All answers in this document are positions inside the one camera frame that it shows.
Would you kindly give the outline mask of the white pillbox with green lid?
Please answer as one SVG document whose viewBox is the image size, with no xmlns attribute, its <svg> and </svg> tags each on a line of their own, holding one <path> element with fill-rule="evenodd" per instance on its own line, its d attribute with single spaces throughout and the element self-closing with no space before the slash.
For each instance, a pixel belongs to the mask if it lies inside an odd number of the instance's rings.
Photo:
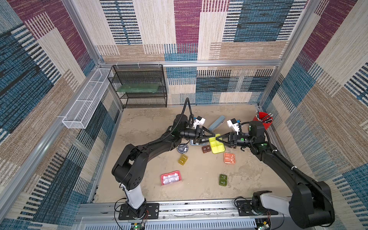
<svg viewBox="0 0 368 230">
<path fill-rule="evenodd" d="M 209 145 L 213 154 L 219 154 L 225 152 L 225 146 L 222 142 L 216 140 L 220 134 L 216 134 L 215 137 L 209 138 Z"/>
</svg>

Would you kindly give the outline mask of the maroon two-compartment pillbox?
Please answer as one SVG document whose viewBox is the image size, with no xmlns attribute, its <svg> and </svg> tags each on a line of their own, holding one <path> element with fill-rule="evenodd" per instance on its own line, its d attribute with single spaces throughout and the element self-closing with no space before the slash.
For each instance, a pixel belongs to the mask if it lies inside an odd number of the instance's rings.
<svg viewBox="0 0 368 230">
<path fill-rule="evenodd" d="M 203 153 L 211 152 L 211 147 L 209 145 L 203 146 L 201 149 Z"/>
</svg>

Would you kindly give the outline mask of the orange pillbox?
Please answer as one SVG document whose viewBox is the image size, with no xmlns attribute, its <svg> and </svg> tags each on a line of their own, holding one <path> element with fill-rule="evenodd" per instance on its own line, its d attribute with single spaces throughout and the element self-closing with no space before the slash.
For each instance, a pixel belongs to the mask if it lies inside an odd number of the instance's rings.
<svg viewBox="0 0 368 230">
<path fill-rule="evenodd" d="M 224 163 L 225 164 L 235 164 L 235 154 L 233 153 L 224 153 Z"/>
</svg>

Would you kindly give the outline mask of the round dark blue pillbox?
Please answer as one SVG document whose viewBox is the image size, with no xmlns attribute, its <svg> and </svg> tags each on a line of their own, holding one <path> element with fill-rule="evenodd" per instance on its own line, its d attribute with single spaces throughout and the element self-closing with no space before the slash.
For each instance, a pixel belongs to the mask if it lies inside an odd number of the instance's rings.
<svg viewBox="0 0 368 230">
<path fill-rule="evenodd" d="M 180 153 L 180 154 L 185 154 L 188 152 L 188 145 L 187 144 L 179 144 L 177 146 L 177 151 Z"/>
</svg>

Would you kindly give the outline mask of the yellow two-compartment pillbox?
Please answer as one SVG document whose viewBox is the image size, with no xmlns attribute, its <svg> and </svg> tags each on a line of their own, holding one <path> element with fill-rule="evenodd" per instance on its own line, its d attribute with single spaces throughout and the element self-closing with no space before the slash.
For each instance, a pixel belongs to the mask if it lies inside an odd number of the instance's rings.
<svg viewBox="0 0 368 230">
<path fill-rule="evenodd" d="M 188 160 L 188 156 L 186 156 L 185 154 L 182 154 L 181 157 L 178 160 L 178 163 L 180 165 L 185 165 L 187 160 Z"/>
</svg>

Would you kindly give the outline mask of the small green two-compartment pillbox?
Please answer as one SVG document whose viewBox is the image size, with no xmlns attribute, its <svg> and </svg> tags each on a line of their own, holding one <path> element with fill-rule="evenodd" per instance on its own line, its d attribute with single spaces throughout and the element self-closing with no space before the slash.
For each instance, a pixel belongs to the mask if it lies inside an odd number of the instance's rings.
<svg viewBox="0 0 368 230">
<path fill-rule="evenodd" d="M 227 186 L 227 184 L 228 184 L 228 176 L 225 175 L 225 174 L 220 174 L 219 175 L 218 184 L 220 186 Z"/>
</svg>

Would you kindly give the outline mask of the pink pillbox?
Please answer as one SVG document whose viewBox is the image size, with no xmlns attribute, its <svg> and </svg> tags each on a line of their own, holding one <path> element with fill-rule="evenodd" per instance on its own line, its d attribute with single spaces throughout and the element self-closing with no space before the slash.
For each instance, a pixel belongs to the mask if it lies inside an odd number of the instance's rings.
<svg viewBox="0 0 368 230">
<path fill-rule="evenodd" d="M 161 185 L 166 186 L 182 181 L 182 176 L 179 171 L 173 171 L 161 175 Z"/>
</svg>

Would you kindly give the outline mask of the blue six-compartment pillbox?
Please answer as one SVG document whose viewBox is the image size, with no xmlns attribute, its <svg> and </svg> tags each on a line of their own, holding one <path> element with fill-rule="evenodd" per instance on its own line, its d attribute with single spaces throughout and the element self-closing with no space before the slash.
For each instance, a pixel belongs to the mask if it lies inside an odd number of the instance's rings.
<svg viewBox="0 0 368 230">
<path fill-rule="evenodd" d="M 193 140 L 190 141 L 190 144 L 191 145 L 201 145 L 201 144 L 195 143 Z"/>
</svg>

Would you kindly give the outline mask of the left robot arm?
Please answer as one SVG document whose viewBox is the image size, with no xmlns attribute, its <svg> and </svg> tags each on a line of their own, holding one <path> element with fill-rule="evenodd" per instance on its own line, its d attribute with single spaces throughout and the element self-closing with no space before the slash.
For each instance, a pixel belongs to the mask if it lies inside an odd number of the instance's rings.
<svg viewBox="0 0 368 230">
<path fill-rule="evenodd" d="M 162 153 L 177 148 L 182 139 L 202 144 L 215 134 L 203 126 L 205 119 L 192 113 L 190 100 L 186 98 L 181 114 L 175 117 L 173 125 L 158 139 L 143 145 L 128 144 L 112 168 L 112 175 L 126 195 L 122 209 L 134 219 L 148 215 L 147 200 L 142 194 L 141 182 L 147 164 Z"/>
</svg>

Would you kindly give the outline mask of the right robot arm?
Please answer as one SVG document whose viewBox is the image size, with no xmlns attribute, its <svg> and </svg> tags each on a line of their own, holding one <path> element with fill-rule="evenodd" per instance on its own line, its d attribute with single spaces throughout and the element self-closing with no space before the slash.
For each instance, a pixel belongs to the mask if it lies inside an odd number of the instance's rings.
<svg viewBox="0 0 368 230">
<path fill-rule="evenodd" d="M 248 135 L 238 130 L 220 135 L 216 140 L 230 148 L 249 148 L 292 192 L 290 198 L 273 195 L 270 191 L 255 192 L 252 197 L 253 212 L 264 214 L 269 210 L 277 211 L 291 217 L 302 229 L 331 226 L 335 221 L 335 211 L 329 185 L 315 181 L 282 156 L 271 143 L 261 122 L 250 121 L 248 130 Z"/>
</svg>

